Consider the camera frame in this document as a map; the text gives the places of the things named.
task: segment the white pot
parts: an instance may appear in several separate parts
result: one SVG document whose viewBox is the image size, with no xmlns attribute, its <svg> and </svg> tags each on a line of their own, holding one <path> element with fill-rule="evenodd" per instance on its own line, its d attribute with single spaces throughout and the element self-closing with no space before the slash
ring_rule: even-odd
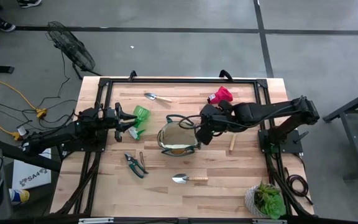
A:
<svg viewBox="0 0 358 224">
<path fill-rule="evenodd" d="M 253 215 L 256 215 L 257 217 L 262 217 L 262 218 L 269 218 L 268 215 L 265 215 L 261 211 L 259 211 L 259 209 L 255 205 L 254 195 L 255 195 L 255 191 L 258 188 L 259 188 L 259 184 L 251 187 L 250 189 L 248 189 L 247 192 L 246 192 L 246 196 L 244 197 L 244 202 L 245 202 L 246 207 L 248 208 L 248 210 Z"/>
</svg>

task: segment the wooden handle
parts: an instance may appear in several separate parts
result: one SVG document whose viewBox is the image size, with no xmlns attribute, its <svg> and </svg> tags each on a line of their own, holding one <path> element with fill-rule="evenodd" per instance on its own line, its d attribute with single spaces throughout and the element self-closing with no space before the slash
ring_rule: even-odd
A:
<svg viewBox="0 0 358 224">
<path fill-rule="evenodd" d="M 162 101 L 165 101 L 165 102 L 172 103 L 172 100 L 170 100 L 168 98 L 164 98 L 164 97 L 161 97 L 161 96 L 156 96 L 155 98 L 158 99 L 158 100 L 162 100 Z"/>
<path fill-rule="evenodd" d="M 208 177 L 189 177 L 189 181 L 208 181 Z"/>
<path fill-rule="evenodd" d="M 233 151 L 234 143 L 236 142 L 236 136 L 237 134 L 233 134 L 233 137 L 231 138 L 229 151 Z"/>
</svg>

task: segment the concrete floor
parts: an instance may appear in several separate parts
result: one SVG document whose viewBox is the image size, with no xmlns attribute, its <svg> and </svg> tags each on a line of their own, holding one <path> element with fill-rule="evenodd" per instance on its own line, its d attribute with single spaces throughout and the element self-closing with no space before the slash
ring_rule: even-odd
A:
<svg viewBox="0 0 358 224">
<path fill-rule="evenodd" d="M 0 2 L 6 8 L 0 15 L 20 26 L 60 21 L 66 26 L 257 29 L 252 0 L 48 0 L 31 9 L 20 9 L 13 0 Z M 259 3 L 266 29 L 358 30 L 358 0 Z M 226 69 L 234 77 L 266 77 L 258 34 L 75 35 L 94 57 L 95 70 L 105 75 L 129 75 L 136 70 L 140 76 L 215 77 Z M 358 36 L 268 35 L 267 45 L 274 77 L 284 78 L 289 98 L 307 96 L 321 116 L 358 95 Z M 72 79 L 64 87 L 62 98 L 47 101 L 45 106 L 78 96 L 81 82 L 67 59 L 66 62 L 66 74 Z M 0 80 L 20 89 L 33 104 L 56 95 L 65 79 L 60 51 L 45 32 L 0 32 L 0 65 L 16 68 L 12 75 L 0 74 Z M 4 86 L 0 86 L 0 102 L 29 108 Z M 71 113 L 74 106 L 61 105 L 50 111 L 48 119 Z M 23 119 L 20 113 L 8 112 Z M 12 131 L 20 122 L 0 113 L 0 123 Z M 358 170 L 358 163 L 341 122 L 325 124 L 321 120 L 300 130 L 310 132 L 303 140 L 303 148 L 316 214 L 358 221 L 358 181 L 342 180 L 344 174 Z M 17 144 L 1 131 L 0 140 Z M 44 210 L 47 202 L 45 199 L 33 209 Z"/>
</svg>

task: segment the wooden table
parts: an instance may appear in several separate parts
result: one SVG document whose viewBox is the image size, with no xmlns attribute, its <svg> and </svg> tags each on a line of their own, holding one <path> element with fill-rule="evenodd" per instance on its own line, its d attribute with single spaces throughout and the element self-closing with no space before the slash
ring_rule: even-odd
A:
<svg viewBox="0 0 358 224">
<path fill-rule="evenodd" d="M 272 103 L 288 100 L 283 79 L 268 78 L 267 81 Z M 98 82 L 99 77 L 84 77 L 76 112 L 94 105 Z M 124 133 L 122 142 L 116 142 L 114 130 L 109 132 L 98 172 L 93 217 L 254 217 L 244 205 L 244 195 L 248 188 L 261 180 L 268 182 L 265 158 L 259 150 L 257 139 L 259 127 L 239 133 L 231 153 L 229 145 L 233 133 L 216 137 L 210 145 L 202 146 L 201 150 L 184 157 L 162 154 L 156 142 L 157 133 L 166 124 L 166 115 L 198 114 L 206 104 L 207 97 L 220 86 L 210 83 L 114 84 L 112 105 L 120 102 L 126 113 L 132 113 L 136 105 L 141 105 L 151 111 L 151 116 L 140 141 Z M 227 83 L 224 86 L 233 94 L 233 104 L 255 102 L 252 85 Z M 172 99 L 173 103 L 148 100 L 144 97 L 145 92 L 165 96 Z M 284 120 L 276 119 L 276 124 Z M 143 152 L 150 174 L 144 179 L 135 176 L 126 164 L 124 152 L 130 152 L 137 159 L 139 152 Z M 75 152 L 63 161 L 51 212 L 61 208 L 76 189 L 83 156 L 83 152 Z M 299 158 L 291 154 L 283 154 L 282 157 L 290 174 L 306 178 Z M 209 181 L 177 184 L 172 176 L 179 173 L 209 177 Z M 88 189 L 84 193 L 82 208 L 85 207 L 87 192 Z M 307 211 L 313 213 L 313 207 L 305 198 L 297 199 Z"/>
</svg>

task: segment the fan grille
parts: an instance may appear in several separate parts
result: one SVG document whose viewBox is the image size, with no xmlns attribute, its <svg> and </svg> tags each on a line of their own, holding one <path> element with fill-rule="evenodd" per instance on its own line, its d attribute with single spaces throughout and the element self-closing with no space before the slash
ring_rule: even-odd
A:
<svg viewBox="0 0 358 224">
<path fill-rule="evenodd" d="M 48 35 L 58 49 L 82 70 L 93 70 L 95 62 L 82 42 L 57 21 L 48 22 L 48 27 Z"/>
</svg>

